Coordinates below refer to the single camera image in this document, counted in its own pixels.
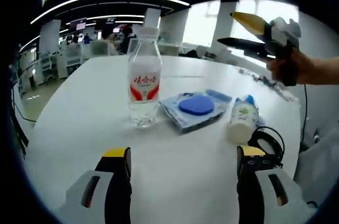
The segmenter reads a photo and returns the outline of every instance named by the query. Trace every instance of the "wire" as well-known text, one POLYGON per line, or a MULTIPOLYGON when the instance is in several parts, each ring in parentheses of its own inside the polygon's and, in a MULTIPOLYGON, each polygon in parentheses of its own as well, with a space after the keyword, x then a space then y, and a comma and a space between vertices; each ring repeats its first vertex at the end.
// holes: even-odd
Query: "wire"
POLYGON ((268 126, 260 126, 260 127, 256 128, 256 130, 253 133, 259 131, 260 129, 270 129, 270 130, 274 131, 279 136, 279 138, 281 139, 281 142, 282 142, 282 156, 283 156, 285 154, 285 142, 282 139, 282 136, 279 134, 279 132, 277 132, 275 129, 268 127, 268 126))
POLYGON ((305 89, 305 118, 304 118, 304 124, 303 124, 303 126, 302 126, 301 144, 304 143, 304 138, 305 138, 305 126, 306 126, 307 109, 308 109, 308 99, 307 99, 306 85, 304 85, 304 89, 305 89))
POLYGON ((11 101, 12 101, 13 104, 16 106, 16 109, 17 109, 17 111, 19 112, 19 114, 21 115, 22 119, 27 120, 27 121, 30 121, 30 122, 37 122, 37 121, 30 120, 30 119, 27 119, 27 118, 23 117, 22 113, 20 112, 19 108, 18 108, 17 105, 15 104, 14 100, 11 100, 11 101))

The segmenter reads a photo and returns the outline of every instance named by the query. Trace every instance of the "person's hand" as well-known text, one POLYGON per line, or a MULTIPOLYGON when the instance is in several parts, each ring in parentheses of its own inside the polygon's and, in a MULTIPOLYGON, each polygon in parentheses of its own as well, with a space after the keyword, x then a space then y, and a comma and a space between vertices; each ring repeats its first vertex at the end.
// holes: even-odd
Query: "person's hand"
MULTIPOLYGON (((293 48, 291 54, 291 60, 296 64, 298 68, 297 84, 310 84, 315 77, 315 61, 300 52, 298 49, 293 48)), ((280 69, 286 61, 283 59, 275 59, 267 63, 267 69, 272 72, 272 79, 276 81, 282 81, 280 78, 280 69)))

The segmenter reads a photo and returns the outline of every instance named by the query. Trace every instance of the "blue sponge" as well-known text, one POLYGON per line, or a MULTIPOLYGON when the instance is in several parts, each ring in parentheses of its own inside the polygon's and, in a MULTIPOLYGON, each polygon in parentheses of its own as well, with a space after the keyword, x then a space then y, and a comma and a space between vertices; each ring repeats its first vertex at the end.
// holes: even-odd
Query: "blue sponge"
POLYGON ((206 115, 214 110, 214 103, 210 97, 196 95, 179 102, 179 110, 192 115, 206 115))

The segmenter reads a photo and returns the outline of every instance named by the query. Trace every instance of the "red and white label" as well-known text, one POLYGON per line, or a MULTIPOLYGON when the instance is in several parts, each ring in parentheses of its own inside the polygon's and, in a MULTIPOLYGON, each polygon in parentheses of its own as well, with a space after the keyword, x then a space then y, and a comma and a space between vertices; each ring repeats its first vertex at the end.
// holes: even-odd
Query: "red and white label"
POLYGON ((131 101, 151 101, 158 98, 160 72, 132 74, 129 97, 131 101))

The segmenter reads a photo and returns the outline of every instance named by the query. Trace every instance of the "window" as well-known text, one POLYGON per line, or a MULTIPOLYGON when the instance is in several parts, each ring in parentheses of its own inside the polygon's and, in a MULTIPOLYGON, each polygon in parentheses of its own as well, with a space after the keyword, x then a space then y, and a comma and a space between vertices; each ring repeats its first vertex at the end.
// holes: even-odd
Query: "window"
MULTIPOLYGON (((239 0, 236 6, 236 11, 251 13, 258 15, 265 19, 267 22, 270 22, 277 17, 282 17, 287 23, 290 19, 293 19, 296 22, 299 22, 299 10, 298 7, 270 0, 239 0)), ((230 37, 245 39, 263 43, 257 37, 249 33, 241 24, 233 20, 232 29, 230 37)), ((244 56, 244 51, 234 48, 228 48, 233 55, 240 56, 249 60, 259 66, 265 67, 266 63, 261 62, 257 59, 244 56)))
POLYGON ((183 42, 211 47, 220 0, 192 5, 186 20, 183 42))

